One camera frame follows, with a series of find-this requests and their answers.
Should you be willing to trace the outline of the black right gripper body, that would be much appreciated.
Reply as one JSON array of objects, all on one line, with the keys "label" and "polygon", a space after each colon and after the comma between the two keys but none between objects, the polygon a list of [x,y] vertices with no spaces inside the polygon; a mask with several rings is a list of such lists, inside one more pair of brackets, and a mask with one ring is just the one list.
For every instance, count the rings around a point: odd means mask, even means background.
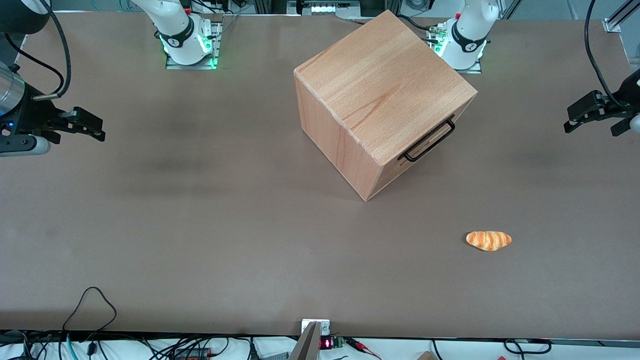
[{"label": "black right gripper body", "polygon": [[59,114],[64,110],[58,109],[50,100],[34,101],[32,96],[42,95],[42,92],[26,84],[25,91],[18,105],[8,114],[1,116],[1,130],[12,132],[14,128],[20,135],[34,135],[42,137],[42,130],[55,132],[61,123]]}]

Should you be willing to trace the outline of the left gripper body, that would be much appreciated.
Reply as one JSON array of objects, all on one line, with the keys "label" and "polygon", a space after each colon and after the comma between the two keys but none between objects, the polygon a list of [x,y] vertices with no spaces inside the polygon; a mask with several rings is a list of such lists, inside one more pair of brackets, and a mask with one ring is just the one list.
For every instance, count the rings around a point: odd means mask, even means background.
[{"label": "left gripper body", "polygon": [[608,102],[605,105],[605,119],[620,118],[631,121],[639,114],[640,107],[640,69],[636,69],[622,81],[617,91],[611,92],[608,85],[605,90]]}]

